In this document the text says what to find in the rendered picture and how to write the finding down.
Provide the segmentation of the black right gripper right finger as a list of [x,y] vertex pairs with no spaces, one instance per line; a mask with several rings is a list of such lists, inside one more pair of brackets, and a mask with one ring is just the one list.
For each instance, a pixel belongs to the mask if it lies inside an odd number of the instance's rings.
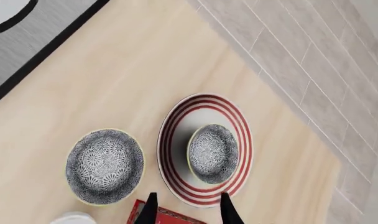
[[226,192],[221,194],[220,211],[223,224],[244,224]]

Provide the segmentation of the red printed box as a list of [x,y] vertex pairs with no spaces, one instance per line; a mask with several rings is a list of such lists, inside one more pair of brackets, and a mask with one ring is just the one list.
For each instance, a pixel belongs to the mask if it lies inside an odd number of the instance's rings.
[[[145,205],[145,201],[141,201],[139,199],[135,201],[126,224],[135,224],[138,216],[141,214],[144,208],[144,205]],[[201,222],[194,218],[190,218],[188,216],[184,216],[177,212],[173,212],[166,208],[159,207],[155,224],[207,224],[207,223]]]

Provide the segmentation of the small black patterned bowl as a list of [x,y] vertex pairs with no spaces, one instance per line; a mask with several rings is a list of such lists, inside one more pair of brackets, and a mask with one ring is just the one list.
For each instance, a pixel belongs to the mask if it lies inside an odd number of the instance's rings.
[[187,144],[191,173],[206,184],[222,184],[238,167],[239,149],[233,133],[220,124],[198,128]]

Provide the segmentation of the large black patterned bowl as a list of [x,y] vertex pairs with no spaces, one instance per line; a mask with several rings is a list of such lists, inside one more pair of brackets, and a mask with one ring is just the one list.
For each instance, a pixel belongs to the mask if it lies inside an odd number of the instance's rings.
[[136,139],[115,128],[92,131],[75,143],[65,162],[72,193],[102,207],[129,197],[145,171],[144,151]]

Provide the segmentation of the grey rug with black border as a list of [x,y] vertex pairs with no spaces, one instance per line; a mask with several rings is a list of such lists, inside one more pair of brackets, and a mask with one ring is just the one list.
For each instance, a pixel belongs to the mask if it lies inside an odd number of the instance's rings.
[[36,0],[0,33],[0,100],[110,0]]

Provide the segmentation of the white plate with red rings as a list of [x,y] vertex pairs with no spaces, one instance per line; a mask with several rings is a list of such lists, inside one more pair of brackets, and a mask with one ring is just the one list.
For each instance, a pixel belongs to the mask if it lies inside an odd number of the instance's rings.
[[[187,162],[189,139],[206,124],[224,126],[238,144],[238,167],[221,184],[202,182]],[[245,116],[232,101],[216,93],[196,93],[180,100],[164,119],[157,141],[157,160],[166,186],[183,203],[196,208],[217,207],[222,192],[235,196],[250,176],[254,154]]]

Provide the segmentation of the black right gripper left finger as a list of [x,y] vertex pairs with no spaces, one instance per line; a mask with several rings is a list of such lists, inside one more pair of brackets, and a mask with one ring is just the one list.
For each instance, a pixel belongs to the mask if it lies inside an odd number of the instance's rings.
[[158,210],[157,194],[152,192],[137,218],[137,224],[155,224]]

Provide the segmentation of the white round cup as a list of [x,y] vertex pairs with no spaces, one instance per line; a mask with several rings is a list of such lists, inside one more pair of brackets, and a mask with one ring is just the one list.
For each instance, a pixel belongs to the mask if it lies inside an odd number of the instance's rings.
[[56,218],[50,224],[97,224],[96,221],[84,212],[67,212]]

